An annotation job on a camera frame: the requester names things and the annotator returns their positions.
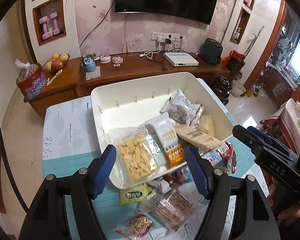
white bucket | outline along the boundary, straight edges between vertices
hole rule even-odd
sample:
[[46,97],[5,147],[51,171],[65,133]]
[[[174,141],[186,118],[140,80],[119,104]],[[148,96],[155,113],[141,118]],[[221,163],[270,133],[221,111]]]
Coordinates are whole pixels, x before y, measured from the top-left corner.
[[233,80],[231,85],[232,85],[232,90],[230,91],[230,93],[235,98],[238,98],[242,93],[246,91],[244,86],[239,81]]

cabinet drawer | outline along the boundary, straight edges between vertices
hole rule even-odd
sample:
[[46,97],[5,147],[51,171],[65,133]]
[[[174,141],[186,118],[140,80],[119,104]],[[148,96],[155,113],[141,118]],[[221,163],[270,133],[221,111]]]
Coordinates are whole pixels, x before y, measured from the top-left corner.
[[43,98],[39,98],[37,100],[33,100],[30,103],[41,115],[44,115],[49,106],[60,104],[75,98],[76,97],[73,90],[68,89]]

blue gripper pad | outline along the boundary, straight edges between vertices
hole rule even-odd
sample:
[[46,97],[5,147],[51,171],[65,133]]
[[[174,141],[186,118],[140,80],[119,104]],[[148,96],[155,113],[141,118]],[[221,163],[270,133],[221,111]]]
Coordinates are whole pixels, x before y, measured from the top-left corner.
[[254,128],[253,126],[249,126],[247,128],[247,130],[249,132],[254,133],[256,136],[260,137],[261,139],[263,139],[265,141],[265,143],[267,143],[268,145],[272,146],[271,138],[269,136],[267,136],[266,134],[264,134],[263,132],[259,131],[258,129]]
[[98,159],[101,163],[94,177],[92,192],[95,198],[103,192],[116,158],[116,148],[113,145],[108,145]]
[[191,147],[186,148],[186,162],[188,164],[191,175],[194,179],[195,186],[199,194],[203,195],[205,199],[210,198],[210,192],[208,190],[208,179],[205,176],[200,164],[197,161],[197,158],[194,155],[198,155],[202,160],[198,152],[192,152]]

apple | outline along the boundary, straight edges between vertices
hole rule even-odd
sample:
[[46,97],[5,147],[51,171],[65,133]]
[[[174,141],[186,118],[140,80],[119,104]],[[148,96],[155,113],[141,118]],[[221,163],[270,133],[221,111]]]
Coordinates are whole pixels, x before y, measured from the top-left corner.
[[69,55],[66,53],[63,53],[60,55],[59,60],[63,63],[66,62],[69,59]]
[[59,66],[60,66],[60,60],[56,59],[56,60],[52,61],[51,69],[55,70],[55,69],[59,68]]
[[59,56],[60,55],[58,53],[53,53],[52,56],[51,56],[51,58],[52,59],[58,59]]

screw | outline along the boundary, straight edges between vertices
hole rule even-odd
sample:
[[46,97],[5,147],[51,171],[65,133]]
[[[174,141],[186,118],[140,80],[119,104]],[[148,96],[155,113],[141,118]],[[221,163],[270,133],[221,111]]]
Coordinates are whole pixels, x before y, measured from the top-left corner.
[[49,174],[49,175],[47,175],[46,180],[53,180],[53,178],[54,178],[54,175]]
[[255,176],[253,176],[253,175],[248,175],[248,180],[250,180],[250,181],[255,181],[255,179],[256,179],[256,177]]
[[81,174],[81,175],[84,175],[84,174],[86,174],[88,172],[88,169],[87,168],[81,168],[80,170],[79,170],[79,174]]
[[223,173],[223,171],[220,169],[215,169],[213,172],[214,172],[214,174],[216,174],[218,176],[222,175],[222,173]]

